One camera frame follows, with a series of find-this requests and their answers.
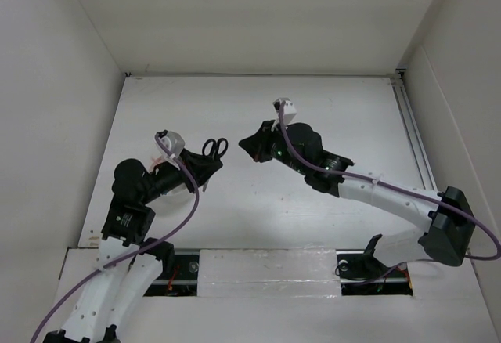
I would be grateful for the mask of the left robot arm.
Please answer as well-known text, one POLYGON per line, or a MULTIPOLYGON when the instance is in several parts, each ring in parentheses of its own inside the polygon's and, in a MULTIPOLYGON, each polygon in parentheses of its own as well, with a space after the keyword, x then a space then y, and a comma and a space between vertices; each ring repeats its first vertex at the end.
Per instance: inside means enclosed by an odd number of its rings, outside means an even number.
POLYGON ((195 195, 222 167, 218 144, 200 154, 183 150, 175 162, 147 171, 136 159, 114 170, 113 198, 101 231, 95 270, 60 329, 46 342, 118 342, 134 308, 158 277, 174 270, 175 251, 165 239, 147 235, 155 213, 150 202, 178 186, 195 195))

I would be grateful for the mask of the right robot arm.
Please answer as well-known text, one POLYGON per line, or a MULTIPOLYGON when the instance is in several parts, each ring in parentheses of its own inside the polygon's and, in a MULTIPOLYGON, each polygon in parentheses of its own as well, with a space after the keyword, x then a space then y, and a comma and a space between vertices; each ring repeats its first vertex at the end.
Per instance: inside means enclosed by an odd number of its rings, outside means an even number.
POLYGON ((277 160, 303 175, 315 191, 368 204, 412 225, 393 236, 374 235, 364 252, 347 264, 356 278, 381 276, 403 262, 463 264, 475 224, 461 190, 451 186, 443 192, 409 189, 369 172, 358 173, 351 159, 325 150, 320 134, 305 123, 283 127, 265 121, 239 146, 258 163, 277 160))

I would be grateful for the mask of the black handled scissors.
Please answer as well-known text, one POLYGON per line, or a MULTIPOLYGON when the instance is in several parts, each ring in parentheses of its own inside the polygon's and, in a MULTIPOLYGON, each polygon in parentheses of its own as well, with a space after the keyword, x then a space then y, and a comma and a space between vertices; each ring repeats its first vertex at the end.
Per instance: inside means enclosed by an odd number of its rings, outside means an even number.
POLYGON ((229 142, 226 138, 208 139, 202 147, 202 155, 219 161, 227 152, 229 142))

